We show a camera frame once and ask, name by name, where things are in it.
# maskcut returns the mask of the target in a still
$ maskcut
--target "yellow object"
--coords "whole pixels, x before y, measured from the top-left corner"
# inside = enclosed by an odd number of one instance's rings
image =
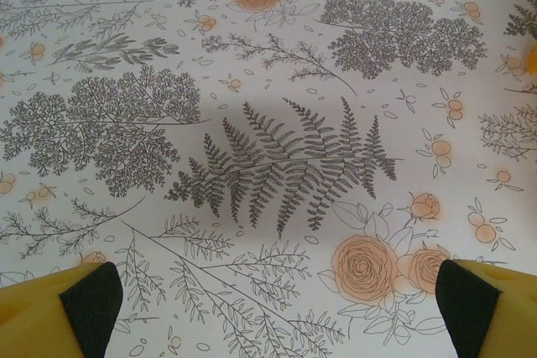
[[[59,295],[100,266],[86,264],[0,288],[0,356],[84,358]]]
[[[537,356],[537,277],[475,261],[454,262],[499,291],[487,333],[478,355],[475,356],[477,358]],[[469,295],[469,292],[473,291],[463,291],[454,298],[459,298],[459,304],[463,304],[462,300]],[[485,301],[484,293],[481,295],[474,307]],[[470,307],[464,315],[466,323],[465,320],[461,320],[459,326],[469,325],[478,316]]]
[[[528,55],[526,65],[528,73],[530,73],[531,75],[537,73],[537,41],[535,41],[534,48]]]

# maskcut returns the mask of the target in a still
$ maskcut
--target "floral pattern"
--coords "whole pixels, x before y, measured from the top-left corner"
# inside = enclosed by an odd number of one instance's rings
[[[107,356],[451,358],[442,262],[534,273],[535,13],[0,0],[0,287],[113,262]]]

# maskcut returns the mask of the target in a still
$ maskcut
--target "fabric surface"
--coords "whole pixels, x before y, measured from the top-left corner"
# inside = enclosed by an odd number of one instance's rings
[[[456,356],[537,273],[537,0],[0,0],[0,285],[114,262],[107,356]]]

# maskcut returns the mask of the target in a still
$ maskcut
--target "black rubber pad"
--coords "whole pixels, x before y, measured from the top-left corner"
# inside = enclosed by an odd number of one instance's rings
[[[85,358],[103,358],[123,300],[116,266],[102,264],[60,299]]]
[[[477,358],[501,291],[451,260],[441,264],[435,291],[459,358]]]

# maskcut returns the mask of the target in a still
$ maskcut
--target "line-drawn leaf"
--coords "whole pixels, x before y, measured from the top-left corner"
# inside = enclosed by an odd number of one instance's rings
[[[308,14],[314,13],[319,8],[319,6],[319,3],[309,4],[308,6],[304,6],[301,10],[299,10],[297,14],[300,16],[307,16]]]
[[[355,213],[357,207],[351,203],[336,201],[332,203],[332,209],[336,213],[337,218],[351,228],[361,230],[366,225],[365,221],[357,217]]]
[[[343,310],[340,310],[337,314],[349,316],[351,318],[363,318],[369,308],[371,308],[371,306],[369,306],[368,304],[354,304],[351,306],[347,306]]]
[[[380,315],[381,312],[382,310],[380,309],[379,306],[372,306],[371,308],[368,309],[364,318],[367,320],[375,319],[377,316]]]
[[[388,215],[392,214],[392,211],[394,211],[394,206],[391,203],[386,203],[378,214],[381,217],[387,217]]]
[[[502,242],[502,245],[507,247],[509,250],[516,251],[515,247],[513,245],[511,245],[511,242],[509,242],[507,239],[499,238],[499,241]]]
[[[432,157],[433,154],[429,153],[428,151],[425,151],[425,150],[416,150],[416,152],[419,154],[419,155],[422,155],[424,157]]]
[[[368,335],[378,335],[380,333],[386,333],[392,327],[392,318],[388,316],[381,316],[376,318],[363,332]]]
[[[114,330],[129,335],[131,332],[131,326],[128,324],[128,321],[120,319],[115,323]]]
[[[422,291],[420,293],[417,293],[413,297],[409,298],[408,301],[406,301],[407,304],[421,304],[425,298],[427,298],[427,293],[425,291]]]
[[[339,288],[336,283],[336,274],[332,270],[325,270],[324,272],[318,272],[317,276],[325,286],[333,293],[339,293]]]
[[[412,227],[407,226],[395,232],[390,238],[388,244],[392,247],[397,257],[402,257],[409,252],[413,234],[414,230]]]
[[[369,217],[368,208],[365,205],[362,205],[360,203],[358,203],[356,207],[357,207],[358,217],[360,217],[360,219],[363,222],[366,222]]]
[[[423,132],[423,135],[425,136],[427,140],[429,140],[430,142],[433,141],[433,137],[430,135],[427,129],[421,129],[421,131]]]
[[[494,218],[491,218],[488,222],[492,224],[503,224],[504,222],[507,222],[507,218],[494,217]]]
[[[419,322],[415,327],[415,330],[421,335],[435,335],[445,329],[446,324],[443,318],[428,318]]]
[[[397,342],[401,345],[405,345],[410,340],[410,333],[404,326],[397,326],[394,335]]]
[[[388,223],[377,213],[372,213],[365,226],[365,232],[366,236],[370,236],[372,238],[380,236],[382,239],[386,239],[389,235]]]

